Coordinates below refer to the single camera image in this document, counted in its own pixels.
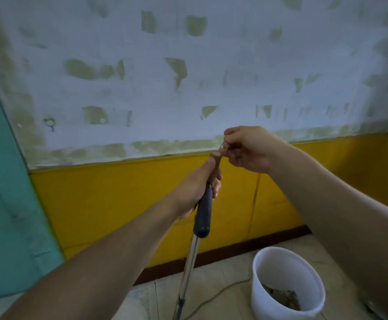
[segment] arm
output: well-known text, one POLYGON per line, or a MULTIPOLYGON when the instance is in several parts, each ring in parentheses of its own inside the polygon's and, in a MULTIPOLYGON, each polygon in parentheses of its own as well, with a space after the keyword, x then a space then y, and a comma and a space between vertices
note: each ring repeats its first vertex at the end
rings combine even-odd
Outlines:
POLYGON ((388 207, 260 127, 226 130, 224 156, 268 173, 346 274, 388 315, 388 207))
POLYGON ((42 278, 0 319, 111 319, 166 232, 192 212, 214 166, 209 158, 141 215, 42 278))

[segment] hand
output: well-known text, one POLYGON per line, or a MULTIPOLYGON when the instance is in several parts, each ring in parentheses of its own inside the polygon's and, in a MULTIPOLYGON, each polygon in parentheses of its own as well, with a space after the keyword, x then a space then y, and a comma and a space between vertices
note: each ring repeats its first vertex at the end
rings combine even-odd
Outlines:
POLYGON ((223 146, 219 149, 221 155, 228 157, 232 165, 256 173, 267 173, 270 157, 277 152, 276 147, 285 144, 262 127, 233 127, 223 134, 223 146))
MULTIPOLYGON (((204 162, 202 166, 192 171, 181 184, 173 190, 171 195, 174 197, 180 211, 180 218, 189 216, 194 210, 206 189, 207 179, 215 167, 215 160, 211 157, 204 162)), ((217 180, 213 183, 213 198, 217 198, 219 188, 221 187, 222 172, 219 169, 217 180)))

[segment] brown baseboard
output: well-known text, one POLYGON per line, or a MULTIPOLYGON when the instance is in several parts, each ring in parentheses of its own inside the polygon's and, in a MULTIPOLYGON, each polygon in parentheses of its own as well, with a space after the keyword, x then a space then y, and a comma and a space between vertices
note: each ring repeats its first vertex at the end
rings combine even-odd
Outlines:
MULTIPOLYGON (((299 226, 293 229, 284 230, 270 235, 262 236, 239 242, 229 246, 209 250, 197 255, 194 267, 199 267, 227 259, 237 255, 241 255, 252 250, 261 249, 267 246, 285 242, 286 240, 302 237, 311 233, 311 230, 306 226, 299 226)), ((186 258, 181 258, 168 263, 156 265, 146 268, 139 275, 135 285, 157 280, 165 276, 177 274, 184 271, 186 258)))

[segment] debris in bucket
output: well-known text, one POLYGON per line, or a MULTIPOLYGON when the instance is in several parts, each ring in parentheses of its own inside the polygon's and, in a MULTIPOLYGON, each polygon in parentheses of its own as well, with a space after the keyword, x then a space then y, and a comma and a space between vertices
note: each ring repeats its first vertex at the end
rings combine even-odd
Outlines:
POLYGON ((268 292, 268 294, 271 295, 272 298, 278 303, 292 310, 301 311, 301 306, 299 304, 298 296, 296 295, 295 291, 287 290, 286 292, 282 292, 280 290, 277 290, 276 288, 270 288, 264 283, 261 284, 262 287, 268 292))

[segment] teal wall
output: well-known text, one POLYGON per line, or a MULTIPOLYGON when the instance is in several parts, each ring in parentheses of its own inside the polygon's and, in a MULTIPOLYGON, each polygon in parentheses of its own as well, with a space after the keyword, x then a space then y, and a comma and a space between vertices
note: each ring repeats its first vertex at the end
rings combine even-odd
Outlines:
POLYGON ((62 261, 0 107, 0 296, 26 290, 62 261))

